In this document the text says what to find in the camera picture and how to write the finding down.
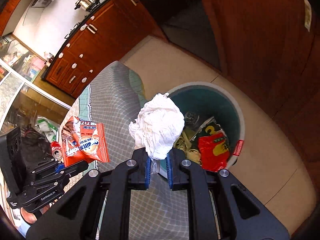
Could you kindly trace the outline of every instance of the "trash can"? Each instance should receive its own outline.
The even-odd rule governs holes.
[[[183,115],[191,111],[199,115],[214,116],[229,139],[229,169],[240,155],[244,142],[244,117],[237,101],[223,88],[207,82],[190,82],[171,89],[169,97]],[[167,176],[165,161],[160,162],[160,174]]]

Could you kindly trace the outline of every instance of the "gray grid cloth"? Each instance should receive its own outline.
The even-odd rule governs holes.
[[[131,74],[128,67],[114,62],[90,85],[92,121],[104,124],[110,157],[109,163],[98,164],[101,172],[130,159],[134,151],[128,126],[137,118],[141,100],[130,84]],[[159,174],[151,175],[149,190],[132,190],[129,239],[188,238],[186,191],[171,191]]]

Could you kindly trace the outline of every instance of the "metal bolt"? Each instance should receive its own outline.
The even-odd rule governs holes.
[[[219,171],[219,174],[222,176],[222,177],[228,177],[229,176],[229,171],[228,170],[220,170]]]
[[[129,166],[129,167],[133,167],[134,165],[136,165],[137,164],[137,162],[135,161],[135,160],[128,160],[127,161],[127,165]]]
[[[97,171],[97,170],[89,171],[89,176],[92,177],[92,178],[97,177],[98,174],[99,174],[99,171]]]
[[[191,161],[189,161],[189,160],[183,160],[183,161],[181,162],[181,164],[182,164],[183,166],[188,167],[188,166],[191,165]]]

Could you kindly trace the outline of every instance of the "floor tile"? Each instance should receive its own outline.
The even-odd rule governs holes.
[[[249,97],[218,76],[214,84],[238,102],[245,120],[244,147],[230,171],[263,203],[267,203],[302,164],[280,128]]]
[[[176,47],[151,38],[124,63],[139,74],[146,98],[183,83],[211,82],[218,74]]]
[[[304,165],[287,184],[265,205],[292,234],[312,213],[316,193]]]

